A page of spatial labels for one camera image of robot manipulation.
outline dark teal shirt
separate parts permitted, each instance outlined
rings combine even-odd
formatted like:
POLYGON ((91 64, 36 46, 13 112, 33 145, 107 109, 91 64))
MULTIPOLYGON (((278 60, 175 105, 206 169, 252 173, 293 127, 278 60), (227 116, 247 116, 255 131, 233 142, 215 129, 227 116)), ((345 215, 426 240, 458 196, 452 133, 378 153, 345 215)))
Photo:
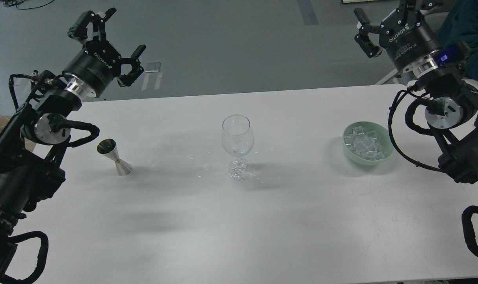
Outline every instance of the dark teal shirt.
POLYGON ((470 47, 465 64, 466 77, 478 80, 478 0, 459 0, 437 32, 444 49, 459 41, 470 47))

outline jigger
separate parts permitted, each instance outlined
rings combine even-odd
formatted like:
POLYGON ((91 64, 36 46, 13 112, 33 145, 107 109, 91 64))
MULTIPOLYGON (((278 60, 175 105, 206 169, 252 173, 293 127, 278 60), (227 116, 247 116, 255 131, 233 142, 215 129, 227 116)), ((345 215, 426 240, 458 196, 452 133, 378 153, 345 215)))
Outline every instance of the jigger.
POLYGON ((99 145, 97 145, 97 152, 115 161, 116 172, 120 176, 126 176, 132 171, 132 165, 120 159, 120 156, 118 156, 118 148, 114 140, 102 140, 99 145))

